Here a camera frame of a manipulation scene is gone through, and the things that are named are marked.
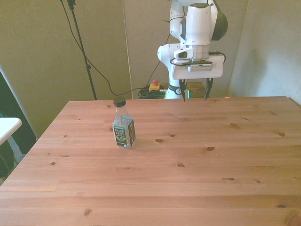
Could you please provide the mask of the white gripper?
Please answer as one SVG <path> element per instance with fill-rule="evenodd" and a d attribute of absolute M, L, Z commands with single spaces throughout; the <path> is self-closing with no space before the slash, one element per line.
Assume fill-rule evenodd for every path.
<path fill-rule="evenodd" d="M 202 78 L 207 78 L 205 91 L 205 100 L 207 100 L 213 85 L 212 78 L 220 78 L 223 75 L 223 55 L 210 56 L 207 61 L 201 63 L 193 63 L 184 60 L 184 63 L 180 65 L 180 62 L 180 60 L 176 60 L 175 65 L 172 65 L 174 70 L 171 75 L 173 79 L 179 80 L 179 87 L 183 100 L 186 100 L 185 80 Z"/>

